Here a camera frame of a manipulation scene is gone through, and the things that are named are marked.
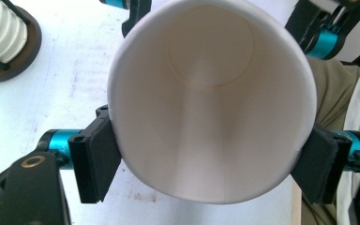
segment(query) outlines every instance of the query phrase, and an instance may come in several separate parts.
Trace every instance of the paper cup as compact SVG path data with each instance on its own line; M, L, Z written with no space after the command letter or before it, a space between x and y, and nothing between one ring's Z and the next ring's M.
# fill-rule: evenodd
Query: paper cup
M308 62L244 0L181 0L128 34L108 82L121 155L146 185L240 203L291 172L315 119Z

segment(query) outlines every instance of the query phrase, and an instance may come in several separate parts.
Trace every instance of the black bracket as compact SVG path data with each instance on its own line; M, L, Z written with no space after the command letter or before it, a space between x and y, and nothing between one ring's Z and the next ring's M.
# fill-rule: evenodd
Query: black bracket
M330 59L343 48L346 37L360 22L360 0L337 0L331 14L308 0L300 0L285 25L301 49L313 57Z
M122 34L124 37L130 32L133 26L139 22L151 10L152 0L130 0L129 19L122 23Z
M70 224L56 157L34 151L7 171L0 225Z
M311 203L332 203L347 163L352 141L316 125L292 171L294 181Z
M121 162L108 107L96 110L97 118L68 140L82 203L103 201Z

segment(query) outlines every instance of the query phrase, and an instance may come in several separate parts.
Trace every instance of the white spring coil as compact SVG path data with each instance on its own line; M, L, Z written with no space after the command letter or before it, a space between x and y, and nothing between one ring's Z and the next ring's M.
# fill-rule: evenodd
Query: white spring coil
M27 26L0 1L0 61L7 63L23 49Z

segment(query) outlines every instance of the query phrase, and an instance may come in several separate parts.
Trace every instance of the black clamp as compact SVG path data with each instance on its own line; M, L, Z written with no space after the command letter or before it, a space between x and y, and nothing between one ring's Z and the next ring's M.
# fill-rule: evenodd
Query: black clamp
M343 48L346 37L360 22L360 0L339 0L331 14L309 2L300 0L286 29L308 56L330 59Z
M152 0L100 0L101 3L129 9L129 19L122 23L122 35L124 37L130 30L151 10Z
M59 169L73 167L82 203L103 201L121 162L108 107L85 129L51 129L0 173L0 224L71 224Z

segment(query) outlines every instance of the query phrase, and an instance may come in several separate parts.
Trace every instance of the white surface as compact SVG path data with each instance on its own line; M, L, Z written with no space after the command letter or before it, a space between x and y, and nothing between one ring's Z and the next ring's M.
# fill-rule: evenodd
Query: white surface
M346 130L360 131L360 78L352 94L350 106L344 124ZM337 220L338 224L349 225L349 206L360 184L360 173L344 172L337 188Z
M128 12L98 0L12 0L42 29L36 61L0 82L0 172L31 152L51 128L85 128L107 103L107 79ZM285 24L295 1L254 0ZM62 172L73 224L290 224L292 180L249 202L180 201L143 185L122 164L104 203L79 203L72 171Z
M201 203L240 203L291 172L316 90L287 31L245 1L183 0L149 14L112 65L121 155L145 184Z
M0 61L7 63L12 60L26 41L25 23L0 1Z

